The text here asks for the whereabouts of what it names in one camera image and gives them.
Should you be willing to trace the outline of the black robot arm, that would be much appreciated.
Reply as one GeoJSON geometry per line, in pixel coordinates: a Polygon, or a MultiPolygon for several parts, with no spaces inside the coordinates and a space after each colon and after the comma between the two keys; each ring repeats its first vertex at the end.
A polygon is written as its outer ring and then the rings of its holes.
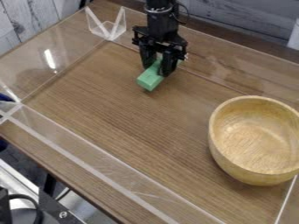
{"type": "Polygon", "coordinates": [[[147,69],[155,63],[161,53],[163,59],[158,74],[163,77],[171,75],[187,54],[189,42],[179,35],[182,6],[178,0],[146,0],[147,26],[133,27],[133,44],[139,46],[143,67],[147,69]]]}

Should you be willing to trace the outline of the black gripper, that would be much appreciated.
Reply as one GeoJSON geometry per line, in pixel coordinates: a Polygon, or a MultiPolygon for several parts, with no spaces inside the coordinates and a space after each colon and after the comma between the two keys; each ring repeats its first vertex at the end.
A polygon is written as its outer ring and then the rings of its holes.
{"type": "Polygon", "coordinates": [[[187,40],[179,35],[179,11],[177,8],[146,9],[147,26],[133,27],[133,44],[139,47],[145,69],[163,55],[159,74],[169,77],[177,69],[178,60],[185,60],[187,40]]]}

